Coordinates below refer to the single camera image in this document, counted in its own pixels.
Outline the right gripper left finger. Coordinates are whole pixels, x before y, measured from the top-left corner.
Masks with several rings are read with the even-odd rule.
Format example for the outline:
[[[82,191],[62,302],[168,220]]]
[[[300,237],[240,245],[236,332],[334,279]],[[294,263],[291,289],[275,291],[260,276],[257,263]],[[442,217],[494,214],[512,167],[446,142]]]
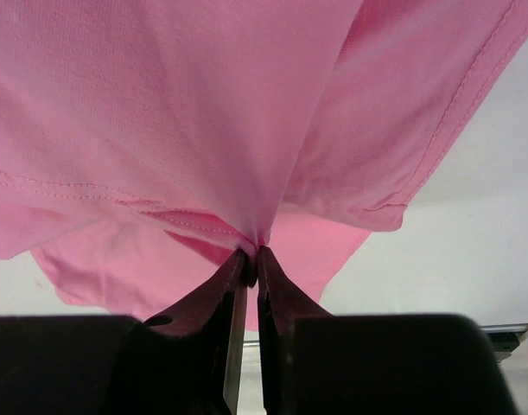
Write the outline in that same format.
[[[0,316],[0,414],[234,414],[246,254],[145,322]]]

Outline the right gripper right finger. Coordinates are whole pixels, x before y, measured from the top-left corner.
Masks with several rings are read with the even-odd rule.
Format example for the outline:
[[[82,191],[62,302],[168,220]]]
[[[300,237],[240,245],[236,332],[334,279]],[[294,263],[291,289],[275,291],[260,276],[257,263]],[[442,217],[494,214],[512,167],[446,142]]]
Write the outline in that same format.
[[[256,267],[269,414],[514,413],[490,341],[465,316],[333,316],[271,249]]]

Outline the pink t shirt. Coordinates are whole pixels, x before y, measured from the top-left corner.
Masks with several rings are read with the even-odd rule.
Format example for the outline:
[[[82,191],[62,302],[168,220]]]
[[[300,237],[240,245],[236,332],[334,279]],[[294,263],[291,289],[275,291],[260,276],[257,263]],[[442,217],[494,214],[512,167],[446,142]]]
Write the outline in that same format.
[[[528,1],[0,1],[0,259],[145,319],[267,245],[318,299],[527,38]]]

